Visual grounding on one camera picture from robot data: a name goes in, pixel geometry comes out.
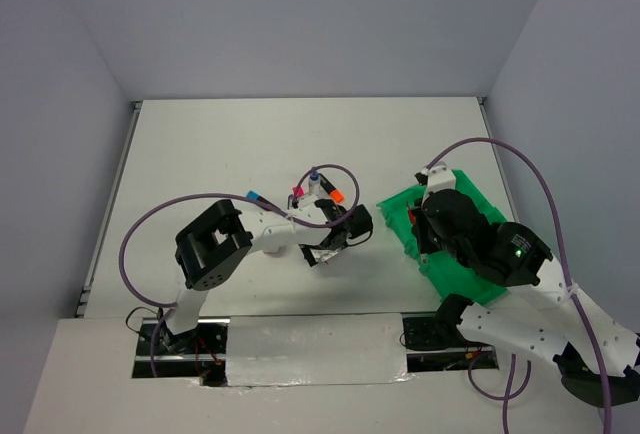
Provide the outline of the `orange cap highlighter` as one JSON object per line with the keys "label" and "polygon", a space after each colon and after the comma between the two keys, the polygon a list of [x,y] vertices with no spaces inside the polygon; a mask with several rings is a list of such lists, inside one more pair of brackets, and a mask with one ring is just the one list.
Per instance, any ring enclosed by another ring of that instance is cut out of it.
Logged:
{"label": "orange cap highlighter", "polygon": [[341,204],[345,197],[344,195],[334,186],[334,184],[328,180],[326,176],[320,174],[320,185],[325,193],[337,204]]}

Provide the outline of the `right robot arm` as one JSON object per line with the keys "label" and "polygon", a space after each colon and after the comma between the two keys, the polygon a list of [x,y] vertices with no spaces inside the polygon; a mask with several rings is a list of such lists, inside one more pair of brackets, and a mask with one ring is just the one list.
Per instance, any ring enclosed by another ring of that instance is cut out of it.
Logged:
{"label": "right robot arm", "polygon": [[469,196],[453,189],[414,202],[408,217],[423,257],[452,256],[526,301],[549,324],[531,327],[449,294],[435,313],[437,340],[492,344],[554,365],[562,386],[595,407],[638,401],[638,334],[566,281],[558,258],[533,231],[515,222],[489,222]]}

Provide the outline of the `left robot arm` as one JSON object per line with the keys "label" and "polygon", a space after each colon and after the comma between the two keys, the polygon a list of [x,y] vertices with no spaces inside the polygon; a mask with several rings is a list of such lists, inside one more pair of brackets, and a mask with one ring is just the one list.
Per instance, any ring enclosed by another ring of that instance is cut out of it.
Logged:
{"label": "left robot arm", "polygon": [[208,292],[228,281],[245,257],[300,249],[311,267],[325,262],[373,234],[372,216],[363,205],[352,212],[315,196],[280,216],[273,211],[242,211],[232,201],[215,202],[176,236],[175,259],[183,275],[173,313],[159,330],[171,353],[189,350],[198,337],[200,311]]}

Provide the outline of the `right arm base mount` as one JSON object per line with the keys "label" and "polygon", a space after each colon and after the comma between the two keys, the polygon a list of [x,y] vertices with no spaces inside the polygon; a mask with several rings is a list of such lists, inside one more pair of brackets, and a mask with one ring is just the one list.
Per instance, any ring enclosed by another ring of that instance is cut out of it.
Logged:
{"label": "right arm base mount", "polygon": [[444,339],[436,332],[432,313],[403,315],[402,324],[399,342],[406,350],[410,373],[498,368],[492,346],[462,338]]}

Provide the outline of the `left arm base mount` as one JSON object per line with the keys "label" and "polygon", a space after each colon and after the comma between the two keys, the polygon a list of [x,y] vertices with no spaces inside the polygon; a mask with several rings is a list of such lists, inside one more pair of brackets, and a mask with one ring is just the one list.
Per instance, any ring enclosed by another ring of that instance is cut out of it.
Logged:
{"label": "left arm base mount", "polygon": [[226,352],[228,320],[200,321],[194,337],[183,347],[169,351],[160,341],[154,350],[156,376],[153,375],[150,340],[156,322],[144,319],[138,331],[137,345],[131,377],[133,379],[178,379],[195,380],[207,387],[227,385]]}

